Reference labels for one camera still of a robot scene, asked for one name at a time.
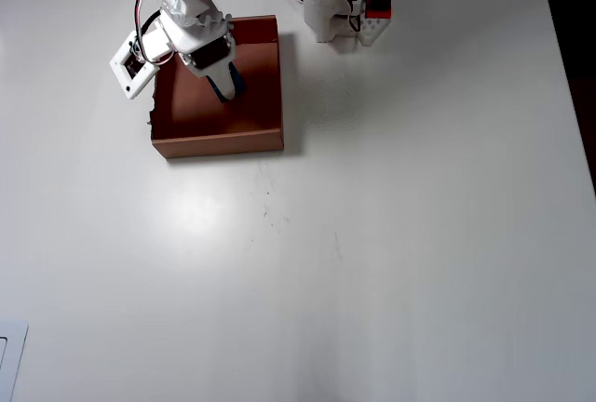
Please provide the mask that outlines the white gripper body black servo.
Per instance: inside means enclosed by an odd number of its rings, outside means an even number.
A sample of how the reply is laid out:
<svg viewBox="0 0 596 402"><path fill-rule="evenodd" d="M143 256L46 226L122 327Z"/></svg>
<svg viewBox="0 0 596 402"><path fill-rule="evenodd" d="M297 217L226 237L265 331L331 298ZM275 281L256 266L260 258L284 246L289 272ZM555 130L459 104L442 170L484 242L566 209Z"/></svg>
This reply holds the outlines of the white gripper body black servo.
<svg viewBox="0 0 596 402"><path fill-rule="evenodd" d="M193 25L179 25L166 11L161 11L156 26L167 36L170 52L160 54L156 60L162 61L177 53L187 67L204 76L212 65L223 64L233 79L237 78L236 42L231 34L231 16L221 11L205 11L196 17Z"/></svg>

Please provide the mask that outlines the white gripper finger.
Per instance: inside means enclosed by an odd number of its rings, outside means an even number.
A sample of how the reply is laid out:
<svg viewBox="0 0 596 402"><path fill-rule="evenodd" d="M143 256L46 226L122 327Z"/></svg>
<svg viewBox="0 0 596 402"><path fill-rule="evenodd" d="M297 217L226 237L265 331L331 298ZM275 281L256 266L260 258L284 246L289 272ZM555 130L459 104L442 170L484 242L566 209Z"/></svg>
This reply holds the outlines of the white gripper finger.
<svg viewBox="0 0 596 402"><path fill-rule="evenodd" d="M220 102L232 100L237 94L237 69L233 62L218 62L209 67L208 80Z"/></svg>

